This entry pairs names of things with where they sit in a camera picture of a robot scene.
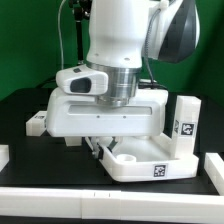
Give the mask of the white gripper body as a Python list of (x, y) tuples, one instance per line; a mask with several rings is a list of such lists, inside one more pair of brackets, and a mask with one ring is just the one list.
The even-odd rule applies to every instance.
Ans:
[(56, 88), (49, 99), (46, 127), (54, 137), (158, 136), (164, 130), (166, 90), (139, 89), (123, 107), (99, 105), (92, 96)]

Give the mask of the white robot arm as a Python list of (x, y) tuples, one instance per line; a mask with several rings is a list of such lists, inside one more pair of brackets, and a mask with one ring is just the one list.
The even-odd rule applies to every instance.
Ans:
[(93, 0), (86, 63), (61, 70), (47, 108), (54, 137), (151, 139), (164, 130), (168, 91), (140, 73), (151, 59), (179, 63), (195, 50), (195, 0)]

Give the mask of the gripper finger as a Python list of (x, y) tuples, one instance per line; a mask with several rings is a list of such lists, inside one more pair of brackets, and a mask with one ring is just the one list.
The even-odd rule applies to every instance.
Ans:
[(110, 142), (110, 144), (107, 146), (109, 151), (112, 151), (114, 149), (114, 147), (118, 144), (118, 140), (113, 137), (112, 141)]
[(101, 158), (101, 149), (99, 145), (99, 138), (98, 137), (86, 137), (85, 142), (90, 147), (92, 151), (92, 155), (95, 159)]

